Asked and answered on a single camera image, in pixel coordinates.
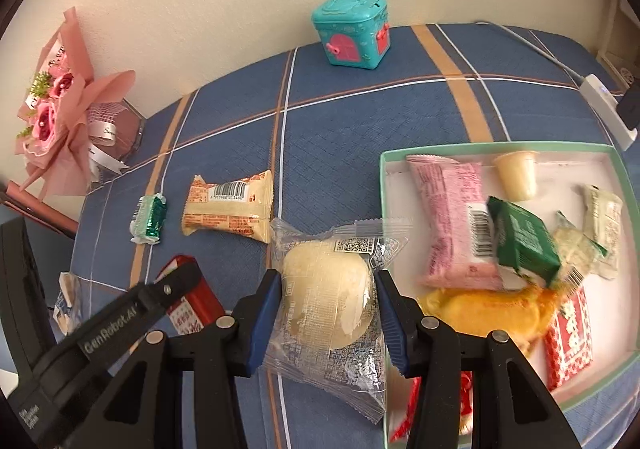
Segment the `dark green biscuit packet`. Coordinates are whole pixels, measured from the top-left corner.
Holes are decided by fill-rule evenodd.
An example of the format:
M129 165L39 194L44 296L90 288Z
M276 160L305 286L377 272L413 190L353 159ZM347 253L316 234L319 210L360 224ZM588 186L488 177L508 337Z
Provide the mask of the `dark green biscuit packet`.
M521 279L551 287L561 261L544 222L514 203L491 196L487 201L494 224L498 265Z

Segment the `clear white bun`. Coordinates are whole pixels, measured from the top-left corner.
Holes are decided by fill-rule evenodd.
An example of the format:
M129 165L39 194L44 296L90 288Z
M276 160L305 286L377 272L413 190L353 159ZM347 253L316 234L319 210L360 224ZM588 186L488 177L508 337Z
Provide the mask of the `clear white bun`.
M342 399L372 423L385 414L385 347L374 275L410 240L406 218L357 220L308 235L271 221L282 301L265 364Z

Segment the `orange cream cake packet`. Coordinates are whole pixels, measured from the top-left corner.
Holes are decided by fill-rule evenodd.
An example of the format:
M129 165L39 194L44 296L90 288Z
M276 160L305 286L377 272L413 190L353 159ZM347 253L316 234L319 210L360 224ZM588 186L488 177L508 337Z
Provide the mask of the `orange cream cake packet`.
M270 169L224 183L195 175L183 207L181 230L217 230L268 244L273 203Z

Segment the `small white clear packet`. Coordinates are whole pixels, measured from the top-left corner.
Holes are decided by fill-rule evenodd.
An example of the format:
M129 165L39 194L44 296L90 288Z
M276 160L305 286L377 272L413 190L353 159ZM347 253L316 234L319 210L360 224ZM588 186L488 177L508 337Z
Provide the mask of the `small white clear packet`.
M53 308L53 319L63 335L72 333L82 322L81 285L73 273L60 273L58 297Z

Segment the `red packet in tray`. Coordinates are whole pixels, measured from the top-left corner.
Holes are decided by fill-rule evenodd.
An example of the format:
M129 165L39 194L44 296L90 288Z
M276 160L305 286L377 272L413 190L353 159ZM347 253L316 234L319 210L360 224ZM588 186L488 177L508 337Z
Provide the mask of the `red packet in tray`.
M561 387L593 360L590 314L585 290L578 291L560 307L544 336L547 388Z

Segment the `red white snack packet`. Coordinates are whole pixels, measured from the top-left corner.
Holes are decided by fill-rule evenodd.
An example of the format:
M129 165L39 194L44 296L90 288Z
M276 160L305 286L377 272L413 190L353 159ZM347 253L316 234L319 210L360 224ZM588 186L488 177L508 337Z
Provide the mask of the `red white snack packet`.
M224 307L204 277L167 311L167 316L179 335L201 331L225 314Z

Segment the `green rimmed snack tray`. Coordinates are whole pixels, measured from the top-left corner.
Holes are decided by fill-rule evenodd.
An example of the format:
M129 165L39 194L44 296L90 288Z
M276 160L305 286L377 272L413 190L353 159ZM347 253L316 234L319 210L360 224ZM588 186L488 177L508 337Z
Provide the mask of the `green rimmed snack tray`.
M624 162L614 146L559 141L441 144L383 152L380 160L382 213L409 218L411 239L390 272L401 294L420 297L419 283L431 244L428 220L416 193L408 154L435 154L460 162L480 162L485 195L504 198L492 160L512 151L536 151L538 191L521 203L551 230L559 210L582 227L586 206L582 186L597 186L624 200L620 265L614 280L588 276L584 287L590 311L594 359L553 397L584 448L613 448L639 410L639 212Z

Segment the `clear wrapped brown cookie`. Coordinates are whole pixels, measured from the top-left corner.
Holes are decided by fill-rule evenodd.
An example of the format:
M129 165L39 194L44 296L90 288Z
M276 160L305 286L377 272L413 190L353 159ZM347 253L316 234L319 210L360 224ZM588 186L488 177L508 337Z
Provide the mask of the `clear wrapped brown cookie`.
M561 268L551 283L566 295L575 294L591 269L608 255L608 250L591 240L574 226L559 210L555 213L556 227L552 235Z

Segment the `pink snack packet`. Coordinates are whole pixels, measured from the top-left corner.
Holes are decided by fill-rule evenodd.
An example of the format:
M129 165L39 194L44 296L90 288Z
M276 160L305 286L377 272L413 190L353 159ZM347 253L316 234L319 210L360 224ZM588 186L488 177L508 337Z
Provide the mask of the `pink snack packet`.
M431 154L408 155L406 161L430 225L422 282L445 289L501 290L482 165Z

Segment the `cream cookie packet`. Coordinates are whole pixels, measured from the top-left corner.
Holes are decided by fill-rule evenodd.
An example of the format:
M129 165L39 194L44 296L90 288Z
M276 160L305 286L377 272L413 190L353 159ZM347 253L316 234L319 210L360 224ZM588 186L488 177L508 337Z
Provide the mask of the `cream cookie packet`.
M592 241L606 250L594 265L594 272L605 280L618 276L620 265L620 236L624 203L616 194L586 184L584 198L587 212L584 232Z

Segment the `yellow jelly cup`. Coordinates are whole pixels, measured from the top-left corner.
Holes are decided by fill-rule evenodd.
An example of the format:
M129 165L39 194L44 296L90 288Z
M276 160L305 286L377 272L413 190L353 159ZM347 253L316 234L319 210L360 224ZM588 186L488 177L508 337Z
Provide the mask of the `yellow jelly cup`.
M514 151L501 154L492 161L509 201L533 200L537 194L537 153Z

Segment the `white power strip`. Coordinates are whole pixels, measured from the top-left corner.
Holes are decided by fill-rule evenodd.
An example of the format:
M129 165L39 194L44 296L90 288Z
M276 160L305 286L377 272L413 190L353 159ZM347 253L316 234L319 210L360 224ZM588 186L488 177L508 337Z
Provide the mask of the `white power strip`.
M629 129L617 112L618 102L612 92L594 74L588 74L579 86L579 92L605 123L623 151L627 151L638 138L637 129Z

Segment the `black power adapter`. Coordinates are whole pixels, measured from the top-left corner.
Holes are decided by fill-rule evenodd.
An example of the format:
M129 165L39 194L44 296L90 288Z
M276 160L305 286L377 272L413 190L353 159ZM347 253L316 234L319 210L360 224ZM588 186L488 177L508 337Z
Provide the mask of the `black power adapter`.
M616 106L616 113L629 130L640 125L640 87L629 87Z

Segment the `white shelf unit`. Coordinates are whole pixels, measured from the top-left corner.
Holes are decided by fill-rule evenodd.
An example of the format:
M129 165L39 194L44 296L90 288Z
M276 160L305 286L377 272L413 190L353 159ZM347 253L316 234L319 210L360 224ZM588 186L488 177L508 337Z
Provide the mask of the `white shelf unit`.
M597 60L622 91L639 79L639 19L627 0L608 1Z

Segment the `teal toy house box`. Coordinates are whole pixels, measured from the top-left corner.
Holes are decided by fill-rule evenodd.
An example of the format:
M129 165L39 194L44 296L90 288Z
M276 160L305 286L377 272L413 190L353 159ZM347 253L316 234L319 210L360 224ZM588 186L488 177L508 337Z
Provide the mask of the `teal toy house box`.
M311 22L332 65L374 70L390 49L386 0L326 0Z

